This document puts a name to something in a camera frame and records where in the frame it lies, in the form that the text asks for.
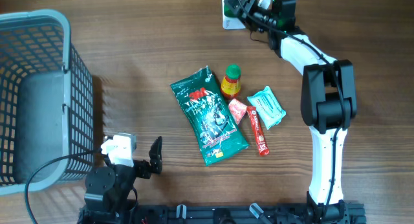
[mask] red and yellow bottle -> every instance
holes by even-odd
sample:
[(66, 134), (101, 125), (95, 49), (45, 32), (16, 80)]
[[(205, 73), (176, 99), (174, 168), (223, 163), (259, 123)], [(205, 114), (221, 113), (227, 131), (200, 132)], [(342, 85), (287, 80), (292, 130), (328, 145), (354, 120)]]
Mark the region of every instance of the red and yellow bottle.
[(226, 98), (235, 98), (240, 93), (240, 67), (231, 64), (227, 67), (226, 75), (221, 82), (221, 93)]

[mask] bottle label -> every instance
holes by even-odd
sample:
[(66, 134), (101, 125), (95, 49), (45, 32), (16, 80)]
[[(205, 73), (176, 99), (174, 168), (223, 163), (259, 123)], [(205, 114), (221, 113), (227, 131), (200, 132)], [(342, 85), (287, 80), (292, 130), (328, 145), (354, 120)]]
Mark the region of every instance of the bottle label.
[(240, 81), (230, 83), (226, 77), (221, 82), (221, 90), (228, 95), (235, 95), (240, 91)]

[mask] pink package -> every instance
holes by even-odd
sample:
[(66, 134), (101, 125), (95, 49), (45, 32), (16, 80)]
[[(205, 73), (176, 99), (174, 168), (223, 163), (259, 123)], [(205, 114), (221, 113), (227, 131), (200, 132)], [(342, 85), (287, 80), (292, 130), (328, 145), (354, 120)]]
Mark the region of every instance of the pink package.
[(233, 99), (229, 104), (228, 108), (230, 112), (232, 113), (232, 116), (235, 120), (236, 124), (240, 123), (240, 120), (244, 117), (246, 114), (247, 106), (244, 105), (242, 102), (238, 101), (237, 99)]

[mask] yellow label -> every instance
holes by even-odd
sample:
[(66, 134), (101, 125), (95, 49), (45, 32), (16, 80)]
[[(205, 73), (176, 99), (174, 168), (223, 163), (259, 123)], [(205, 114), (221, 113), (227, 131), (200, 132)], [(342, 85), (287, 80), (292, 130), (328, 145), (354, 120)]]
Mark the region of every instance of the yellow label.
[(237, 92), (240, 91), (240, 82), (230, 83), (226, 80), (226, 77), (224, 77), (221, 82), (221, 90), (228, 95), (237, 94)]
[(216, 154), (215, 154), (215, 157), (216, 157), (216, 158), (219, 158), (219, 157), (222, 157), (222, 156), (223, 156), (223, 153), (222, 153), (222, 152), (219, 152), (219, 153), (216, 153)]

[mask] red tube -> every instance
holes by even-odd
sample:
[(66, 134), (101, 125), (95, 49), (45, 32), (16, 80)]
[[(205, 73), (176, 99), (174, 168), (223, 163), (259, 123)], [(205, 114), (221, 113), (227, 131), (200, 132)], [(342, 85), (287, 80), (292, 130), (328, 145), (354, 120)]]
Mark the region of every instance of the red tube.
[(260, 156), (268, 155), (270, 153), (270, 150), (267, 148), (266, 139), (263, 135), (263, 131), (261, 130), (256, 108), (247, 107), (247, 113), (250, 117), (250, 123), (253, 128), (254, 138), (256, 139), (257, 150), (259, 151)]

